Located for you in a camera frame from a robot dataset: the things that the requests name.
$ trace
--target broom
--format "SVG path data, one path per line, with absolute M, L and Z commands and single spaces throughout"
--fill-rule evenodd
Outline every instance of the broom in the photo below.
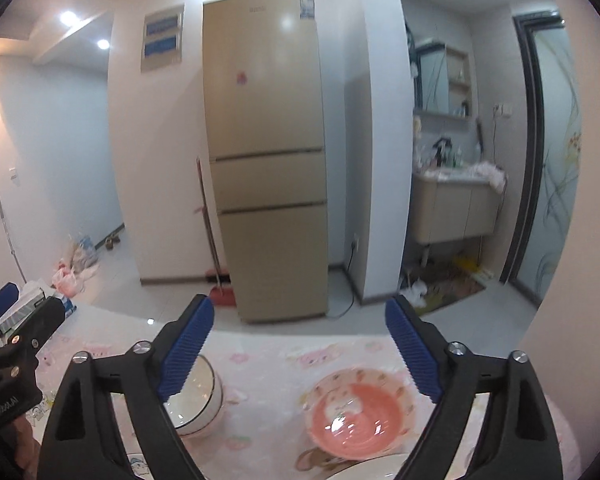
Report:
M 222 272 L 222 269 L 220 268 L 218 250 L 216 249 L 214 233 L 211 230 L 209 211 L 206 206 L 205 184 L 202 180 L 200 158 L 196 159 L 196 165 L 198 166 L 198 179 L 200 181 L 200 191 L 202 192 L 202 216 L 205 219 L 206 239 L 209 242 L 209 250 L 211 251 L 211 258 L 214 261 L 214 269 L 216 271 L 216 285 L 213 286 L 208 296 L 215 306 L 235 306 L 234 290 L 230 286 L 222 286 L 222 282 L 224 281 L 222 276 L 227 276 L 228 273 L 226 271 Z

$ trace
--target refrigerator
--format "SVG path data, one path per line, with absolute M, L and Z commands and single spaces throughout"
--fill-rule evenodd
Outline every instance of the refrigerator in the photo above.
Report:
M 324 123 L 314 0 L 203 7 L 212 188 L 238 314 L 327 311 Z

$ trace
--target pink bowl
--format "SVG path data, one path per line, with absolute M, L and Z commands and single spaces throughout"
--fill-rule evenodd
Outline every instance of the pink bowl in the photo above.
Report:
M 315 444 L 347 460 L 391 452 L 414 424 L 411 393 L 391 374 L 371 368 L 349 368 L 323 378 L 303 408 Z

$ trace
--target towel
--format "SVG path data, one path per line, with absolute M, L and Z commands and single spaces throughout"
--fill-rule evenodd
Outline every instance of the towel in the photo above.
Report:
M 507 187 L 507 174 L 490 162 L 478 162 L 477 164 L 470 166 L 467 171 L 469 171 L 471 174 L 479 175 L 488 179 L 491 187 L 493 187 L 493 189 L 499 195 L 503 194 L 505 188 Z

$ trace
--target mop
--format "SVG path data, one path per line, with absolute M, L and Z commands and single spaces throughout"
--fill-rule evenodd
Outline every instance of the mop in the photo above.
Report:
M 16 249 L 13 248 L 13 244 L 11 243 L 11 237 L 9 236 L 9 229 L 7 227 L 7 222 L 4 219 L 4 210 L 2 209 L 2 202 L 0 200 L 0 218 L 2 219 L 2 227 L 4 227 L 4 234 L 7 235 L 7 241 L 9 243 L 9 248 L 11 249 L 11 256 L 16 262 L 16 266 L 20 271 L 20 275 L 22 276 L 22 281 L 27 283 L 27 279 L 24 277 L 24 272 L 22 271 L 22 267 L 20 266 L 20 262 L 18 261 L 18 257 L 16 256 Z
M 214 261 L 214 269 L 216 271 L 216 285 L 211 289 L 209 298 L 215 306 L 235 306 L 234 290 L 230 286 L 222 286 L 223 279 L 221 276 L 223 273 L 220 268 L 220 258 L 218 258 L 218 250 L 216 249 L 214 233 L 211 230 L 209 211 L 206 206 L 205 184 L 202 180 L 202 166 L 200 165 L 200 158 L 196 159 L 196 164 L 198 166 L 200 191 L 202 192 L 202 216 L 205 219 L 206 239 L 209 242 L 209 250 L 211 251 L 211 257 Z

